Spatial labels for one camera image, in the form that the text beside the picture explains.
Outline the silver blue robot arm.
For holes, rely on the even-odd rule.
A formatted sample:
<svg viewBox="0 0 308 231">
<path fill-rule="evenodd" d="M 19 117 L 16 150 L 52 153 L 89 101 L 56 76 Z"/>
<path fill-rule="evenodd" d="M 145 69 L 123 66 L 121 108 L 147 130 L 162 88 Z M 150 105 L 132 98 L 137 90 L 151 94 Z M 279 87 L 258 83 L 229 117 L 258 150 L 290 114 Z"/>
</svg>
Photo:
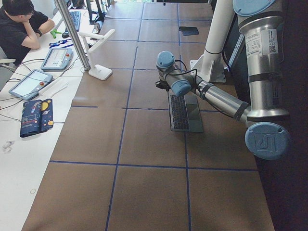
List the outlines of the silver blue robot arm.
<svg viewBox="0 0 308 231">
<path fill-rule="evenodd" d="M 216 82 L 224 82 L 223 50 L 235 17 L 239 43 L 246 48 L 249 103 L 215 86 Z M 219 0 L 203 55 L 191 61 L 191 71 L 182 72 L 172 53 L 160 52 L 156 86 L 177 96 L 193 92 L 220 112 L 245 123 L 248 150 L 261 159 L 278 159 L 291 144 L 284 125 L 289 112 L 282 108 L 279 29 L 283 23 L 281 0 Z"/>
</svg>

